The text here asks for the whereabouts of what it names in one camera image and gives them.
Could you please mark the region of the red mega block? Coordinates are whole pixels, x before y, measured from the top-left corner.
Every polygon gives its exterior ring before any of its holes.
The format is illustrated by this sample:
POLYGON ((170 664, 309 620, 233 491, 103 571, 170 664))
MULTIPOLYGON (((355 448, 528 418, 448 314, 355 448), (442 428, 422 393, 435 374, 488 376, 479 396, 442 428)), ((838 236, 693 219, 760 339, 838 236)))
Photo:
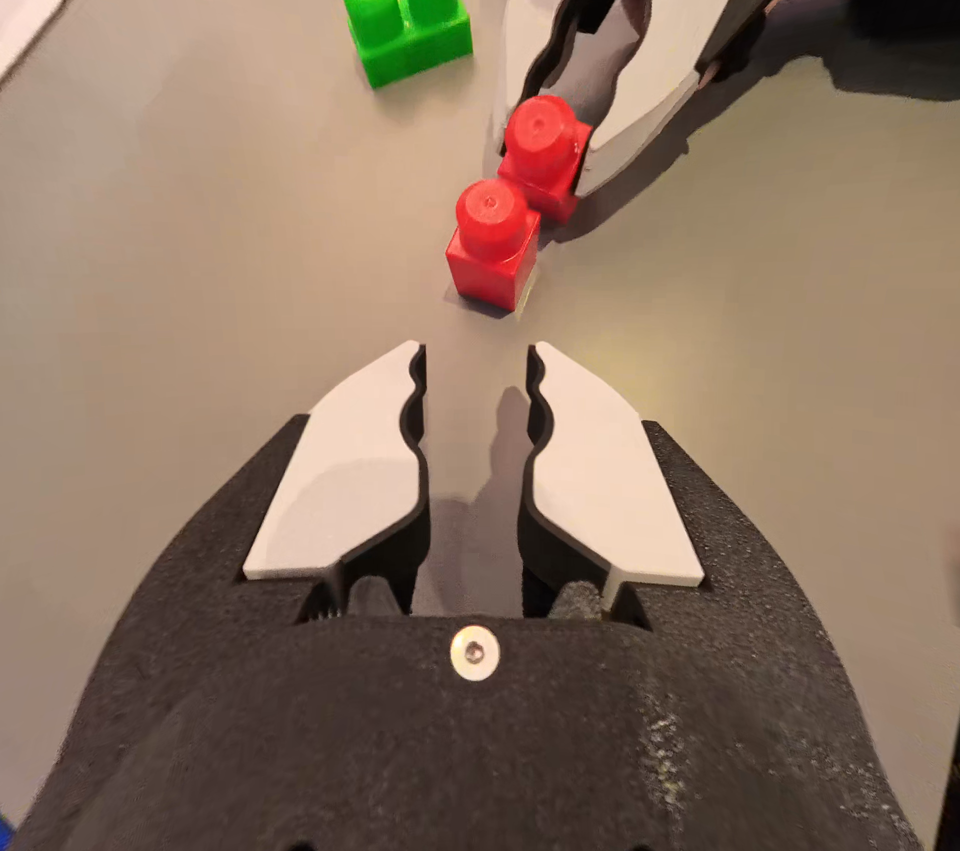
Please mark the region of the red mega block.
POLYGON ((445 257, 457 292, 514 312, 536 262, 540 214, 516 186, 496 177, 468 186, 455 218, 445 257))
POLYGON ((497 175, 517 188, 531 209, 564 226, 579 202, 575 187, 593 131, 564 99, 531 97, 510 116, 497 175))

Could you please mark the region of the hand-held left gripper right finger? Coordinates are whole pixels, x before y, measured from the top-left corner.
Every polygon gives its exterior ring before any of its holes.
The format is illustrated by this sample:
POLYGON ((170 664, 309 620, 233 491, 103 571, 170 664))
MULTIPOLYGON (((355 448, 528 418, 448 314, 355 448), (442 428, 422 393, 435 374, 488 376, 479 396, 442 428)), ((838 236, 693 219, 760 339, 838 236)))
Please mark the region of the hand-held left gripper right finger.
POLYGON ((524 617, 546 617, 582 582, 602 616, 642 617, 638 585, 697 589, 706 572, 642 416, 616 389, 539 341, 528 347, 530 401, 518 510, 524 617))

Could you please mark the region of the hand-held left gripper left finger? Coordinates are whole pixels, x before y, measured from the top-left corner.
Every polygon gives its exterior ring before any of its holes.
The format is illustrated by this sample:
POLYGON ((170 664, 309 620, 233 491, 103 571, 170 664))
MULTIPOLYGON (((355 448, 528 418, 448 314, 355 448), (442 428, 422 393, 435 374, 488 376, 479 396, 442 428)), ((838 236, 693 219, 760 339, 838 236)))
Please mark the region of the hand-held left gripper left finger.
POLYGON ((243 563, 247 581, 323 581, 345 609, 356 582, 380 578, 412 607, 431 538, 426 359, 426 345, 407 340, 310 409, 243 563))

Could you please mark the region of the green mega block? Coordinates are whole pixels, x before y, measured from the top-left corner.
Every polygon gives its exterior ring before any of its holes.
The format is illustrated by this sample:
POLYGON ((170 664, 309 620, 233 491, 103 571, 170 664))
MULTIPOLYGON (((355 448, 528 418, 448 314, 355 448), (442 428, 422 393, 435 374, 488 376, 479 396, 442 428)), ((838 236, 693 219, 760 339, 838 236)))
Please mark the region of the green mega block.
POLYGON ((358 59, 380 89, 474 51, 462 0, 343 0, 358 59))

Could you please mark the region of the white board stand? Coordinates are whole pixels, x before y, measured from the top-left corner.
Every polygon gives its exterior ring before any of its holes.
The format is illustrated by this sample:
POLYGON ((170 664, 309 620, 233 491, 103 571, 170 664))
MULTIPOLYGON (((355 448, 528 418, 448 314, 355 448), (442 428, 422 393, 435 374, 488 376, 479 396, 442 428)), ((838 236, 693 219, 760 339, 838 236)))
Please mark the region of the white board stand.
POLYGON ((1 0, 1 80, 27 52, 65 0, 1 0))

